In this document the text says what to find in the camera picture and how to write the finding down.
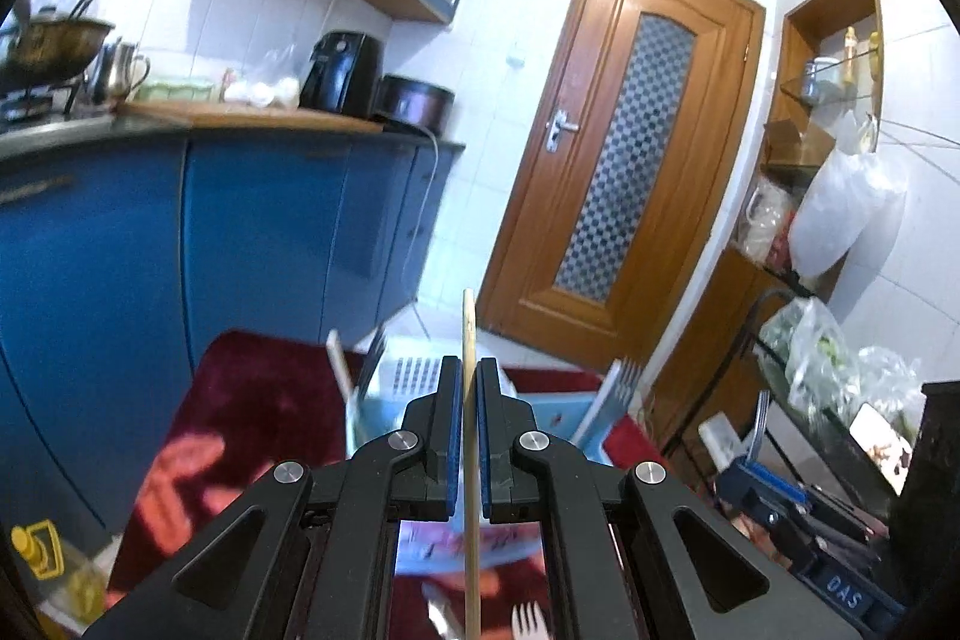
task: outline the cabinet handle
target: cabinet handle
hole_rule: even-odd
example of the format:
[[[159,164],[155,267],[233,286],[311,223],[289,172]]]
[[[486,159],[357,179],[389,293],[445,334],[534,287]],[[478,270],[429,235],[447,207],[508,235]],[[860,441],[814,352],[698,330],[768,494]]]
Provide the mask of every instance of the cabinet handle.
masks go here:
[[[0,191],[0,207],[13,204],[16,201],[30,199],[31,196],[45,194],[46,191],[56,191],[59,188],[67,188],[73,185],[72,175],[59,175],[47,180],[37,180],[37,182],[19,185],[16,188],[8,188],[6,191]]]
[[[349,154],[350,148],[329,148],[321,150],[310,150],[309,153],[304,153],[304,158],[309,160],[318,160],[325,158],[342,158],[344,155]]]

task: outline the plastic oil jug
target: plastic oil jug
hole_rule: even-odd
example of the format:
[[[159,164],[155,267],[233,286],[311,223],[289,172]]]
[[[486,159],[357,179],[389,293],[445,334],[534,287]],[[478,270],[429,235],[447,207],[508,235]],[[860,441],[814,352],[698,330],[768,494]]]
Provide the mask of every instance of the plastic oil jug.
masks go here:
[[[85,555],[59,536],[53,522],[13,527],[13,550],[27,562],[40,593],[51,605],[83,624],[104,613],[107,579]]]

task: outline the wooden cutting board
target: wooden cutting board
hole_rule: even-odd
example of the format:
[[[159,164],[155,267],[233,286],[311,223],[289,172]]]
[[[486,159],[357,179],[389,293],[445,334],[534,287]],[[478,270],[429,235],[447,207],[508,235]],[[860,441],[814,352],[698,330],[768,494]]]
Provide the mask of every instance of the wooden cutting board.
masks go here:
[[[205,101],[128,101],[117,107],[117,114],[172,118],[194,128],[291,128],[350,134],[378,134],[383,130],[378,122],[312,109],[257,109]]]

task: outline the triangular cutout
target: triangular cutout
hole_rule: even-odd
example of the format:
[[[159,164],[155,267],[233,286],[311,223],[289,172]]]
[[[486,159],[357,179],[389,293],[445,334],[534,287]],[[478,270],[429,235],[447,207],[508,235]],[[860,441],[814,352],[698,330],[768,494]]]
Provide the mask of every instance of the triangular cutout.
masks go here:
[[[728,613],[770,589],[770,582],[696,514],[678,510],[673,522],[715,612]]]
[[[226,610],[266,520],[258,507],[241,515],[176,574],[174,589],[209,608]]]

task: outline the checkered glass panel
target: checkered glass panel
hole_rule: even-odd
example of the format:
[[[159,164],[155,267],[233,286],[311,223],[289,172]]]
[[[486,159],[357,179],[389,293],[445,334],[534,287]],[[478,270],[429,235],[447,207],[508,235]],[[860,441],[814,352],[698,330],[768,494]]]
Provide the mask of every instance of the checkered glass panel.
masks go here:
[[[607,301],[664,160],[695,39],[673,20],[641,15],[610,130],[555,287]]]

